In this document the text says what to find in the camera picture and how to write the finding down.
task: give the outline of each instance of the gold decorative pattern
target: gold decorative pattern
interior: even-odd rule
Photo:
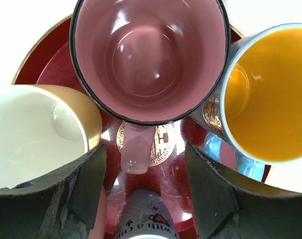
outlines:
[[[122,152],[124,136],[125,123],[123,122],[117,133],[117,146],[120,152]],[[149,167],[157,166],[166,161],[172,154],[174,147],[174,128],[172,124],[169,123],[157,126],[151,150]]]
[[[203,118],[205,123],[214,130],[214,133],[221,139],[226,140],[222,124],[219,116],[215,113],[215,98],[214,95],[203,106]]]

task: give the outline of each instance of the gold emblem on tray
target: gold emblem on tray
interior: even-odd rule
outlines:
[[[120,152],[122,152],[124,136],[125,123],[123,122],[117,133],[117,146]],[[172,154],[174,147],[174,128],[172,124],[169,123],[157,126],[151,150],[149,167],[157,166],[166,161]]]

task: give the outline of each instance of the white background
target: white background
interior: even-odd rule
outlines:
[[[0,0],[0,86],[10,85],[25,55],[76,0]],[[224,0],[230,23],[244,36],[302,22],[302,0]],[[302,165],[273,166],[267,183],[302,192]]]

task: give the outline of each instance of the pink mug handle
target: pink mug handle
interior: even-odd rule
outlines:
[[[125,137],[121,155],[121,168],[132,174],[146,173],[154,141],[156,126],[125,123]]]

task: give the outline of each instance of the red tray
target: red tray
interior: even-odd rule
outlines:
[[[70,17],[53,26],[25,57],[13,84],[53,84],[84,93],[74,72],[69,53]],[[232,29],[232,41],[240,39]],[[126,198],[135,189],[158,192],[165,201],[181,239],[196,238],[192,220],[192,202],[185,168],[184,146],[187,141],[203,148],[206,131],[190,117],[159,126],[153,144],[148,172],[143,175],[123,173],[120,169],[122,121],[103,110],[102,144],[107,147],[104,186],[108,199],[106,239],[111,239]]]

